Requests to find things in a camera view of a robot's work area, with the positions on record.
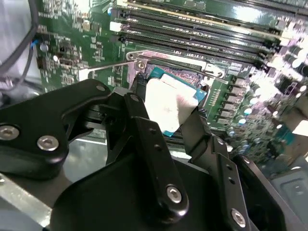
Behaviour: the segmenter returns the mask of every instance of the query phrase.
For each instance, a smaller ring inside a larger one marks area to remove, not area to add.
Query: metal screw
[[[41,150],[51,152],[59,147],[59,142],[53,136],[42,136],[38,139],[37,145]]]
[[[179,190],[173,186],[169,186],[167,188],[167,195],[170,198],[170,200],[176,204],[180,203],[182,200],[182,195],[179,192]]]
[[[246,164],[249,164],[250,161],[245,157],[245,156],[242,156],[243,160],[246,162]]]
[[[134,58],[134,55],[133,54],[129,54],[128,55],[128,59],[133,59]]]
[[[135,95],[130,95],[130,97],[131,97],[134,101],[139,102],[139,99],[138,99],[138,97],[137,97],[137,96],[135,96]]]
[[[237,211],[236,209],[231,209],[231,215],[233,220],[238,224],[240,227],[244,228],[246,226],[245,218],[242,216],[242,214]]]
[[[142,61],[139,61],[138,62],[138,67],[139,67],[139,69],[143,70],[145,68],[145,63],[142,62]]]
[[[220,143],[221,145],[223,145],[223,141],[221,138],[217,138],[218,143]]]
[[[0,127],[0,140],[11,141],[19,136],[19,130],[13,126],[5,125]]]
[[[96,88],[97,88],[97,90],[105,91],[105,88],[101,85],[97,85]]]

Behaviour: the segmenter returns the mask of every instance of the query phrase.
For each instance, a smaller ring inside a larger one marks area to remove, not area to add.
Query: gray cable
[[[31,29],[13,53],[4,62],[2,62],[2,65],[0,65],[0,75],[4,75],[15,64],[27,46],[31,43],[37,32],[39,25],[38,9],[35,0],[28,0],[28,2],[31,13]]]

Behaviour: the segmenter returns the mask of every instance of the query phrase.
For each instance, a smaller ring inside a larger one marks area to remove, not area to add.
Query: motherboard
[[[136,75],[147,78],[158,66],[207,92],[200,106],[230,155],[246,155],[260,168],[274,162],[276,174],[308,152],[308,145],[294,151],[307,143],[294,131],[308,117],[308,0],[37,5],[37,63],[46,92],[87,78],[130,89]]]

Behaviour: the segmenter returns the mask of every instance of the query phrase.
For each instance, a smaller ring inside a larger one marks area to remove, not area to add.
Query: black plastic bracket
[[[192,157],[190,163],[207,170],[216,183],[225,224],[232,230],[250,231],[237,167],[229,159],[226,144],[211,134],[198,110],[193,111],[181,131],[186,154]]]
[[[19,135],[0,140],[0,171],[32,179],[56,176],[68,154],[69,141],[92,131],[78,123],[79,116],[91,105],[107,103],[110,95],[104,84],[88,79],[2,109],[0,126],[14,126]],[[59,142],[52,152],[37,145],[46,135]]]
[[[149,119],[142,98],[129,93],[124,100],[129,117],[128,127],[132,131],[137,153],[150,172],[159,206],[158,214],[165,223],[175,223],[187,213],[189,203],[167,144],[159,125]],[[180,202],[176,203],[168,197],[167,189],[170,186],[180,193]]]

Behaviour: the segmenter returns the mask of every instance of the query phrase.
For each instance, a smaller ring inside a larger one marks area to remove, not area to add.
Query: cable
[[[38,25],[39,25],[38,9],[37,9],[35,0],[28,0],[28,2],[29,2],[30,13],[31,13],[31,29],[26,34],[26,36],[21,41],[21,43],[18,45],[18,47],[13,51],[13,53],[4,62],[2,62],[2,65],[0,66],[0,75],[4,75],[16,63],[16,61],[19,59],[21,54],[24,52],[28,44],[31,43],[33,37],[35,36],[37,32]]]
[[[26,63],[26,65],[25,65],[25,68],[24,68],[24,71],[23,71],[22,75],[20,76],[20,78],[17,79],[17,82],[16,82],[16,83],[12,83],[12,84],[13,84],[12,87],[10,87],[10,88],[8,88],[8,89],[4,89],[4,88],[0,89],[0,91],[1,91],[2,93],[6,93],[6,92],[9,92],[9,91],[12,91],[12,90],[16,89],[17,87],[19,87],[19,86],[23,83],[23,81],[25,80],[25,78],[26,78],[26,76],[27,76],[27,73],[28,73],[28,71],[29,71],[30,65],[31,65],[33,52],[34,52],[34,51],[33,51],[33,49],[32,49],[31,46],[30,46],[30,48],[29,48],[29,54],[28,54],[28,59],[27,59],[27,63]]]

